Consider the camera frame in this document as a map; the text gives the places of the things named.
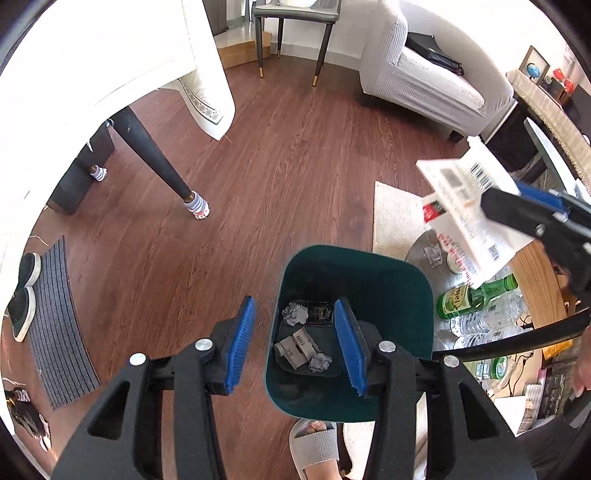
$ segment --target globe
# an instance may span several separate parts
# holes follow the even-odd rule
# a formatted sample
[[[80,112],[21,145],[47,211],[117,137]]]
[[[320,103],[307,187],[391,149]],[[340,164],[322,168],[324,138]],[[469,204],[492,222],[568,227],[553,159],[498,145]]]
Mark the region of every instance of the globe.
[[[540,69],[534,63],[527,64],[527,73],[530,74],[530,80],[540,76]]]

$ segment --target gray chair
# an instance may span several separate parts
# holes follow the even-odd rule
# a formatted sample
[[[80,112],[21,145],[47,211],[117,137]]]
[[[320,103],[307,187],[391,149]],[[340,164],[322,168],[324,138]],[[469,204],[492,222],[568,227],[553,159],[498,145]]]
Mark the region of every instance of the gray chair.
[[[263,77],[262,73],[262,19],[263,18],[278,18],[279,27],[277,30],[277,58],[281,58],[281,40],[283,38],[283,21],[286,18],[292,20],[307,20],[309,22],[319,22],[326,24],[324,29],[324,37],[322,38],[322,45],[320,46],[320,53],[316,61],[316,72],[312,80],[312,86],[315,87],[318,83],[318,75],[320,69],[324,65],[324,57],[326,56],[326,49],[329,46],[330,33],[332,27],[339,19],[341,0],[318,0],[314,5],[307,8],[289,7],[281,5],[279,0],[271,0],[266,5],[255,5],[252,7],[252,16],[255,18],[256,29],[256,56],[258,57],[259,75]]]

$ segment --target black table leg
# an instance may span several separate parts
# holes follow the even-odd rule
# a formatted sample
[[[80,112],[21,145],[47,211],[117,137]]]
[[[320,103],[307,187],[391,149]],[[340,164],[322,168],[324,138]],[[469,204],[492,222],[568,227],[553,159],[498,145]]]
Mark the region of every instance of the black table leg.
[[[259,61],[259,75],[262,78],[262,19],[255,17],[256,57]]]
[[[283,40],[283,18],[279,19],[279,28],[277,28],[277,58],[281,58],[281,41]]]
[[[126,106],[119,110],[116,114],[111,115],[110,119],[113,120],[113,128],[119,136],[158,177],[166,182],[166,185],[172,188],[186,203],[194,199],[195,195],[192,190],[160,151],[131,107]]]
[[[315,87],[318,83],[318,75],[320,75],[320,69],[324,65],[324,57],[326,57],[326,49],[329,46],[330,33],[332,32],[332,23],[327,23],[324,29],[324,37],[322,38],[322,46],[320,47],[320,53],[318,60],[316,61],[316,73],[314,74],[314,80],[312,80],[312,87]]]

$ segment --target striped doormat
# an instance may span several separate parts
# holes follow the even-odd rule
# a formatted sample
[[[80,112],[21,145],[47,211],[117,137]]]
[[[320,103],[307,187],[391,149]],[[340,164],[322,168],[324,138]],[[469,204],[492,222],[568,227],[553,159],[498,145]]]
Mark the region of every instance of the striped doormat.
[[[37,309],[28,335],[55,410],[100,387],[74,312],[63,237],[41,257],[41,275],[33,290]]]

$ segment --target green soju bottle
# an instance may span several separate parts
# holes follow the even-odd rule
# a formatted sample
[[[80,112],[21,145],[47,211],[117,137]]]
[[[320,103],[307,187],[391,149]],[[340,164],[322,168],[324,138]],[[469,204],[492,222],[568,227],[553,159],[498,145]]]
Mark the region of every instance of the green soju bottle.
[[[483,283],[476,289],[468,285],[460,285],[439,297],[437,313],[441,318],[449,320],[452,317],[483,310],[492,299],[517,287],[517,280],[513,274],[500,280]]]

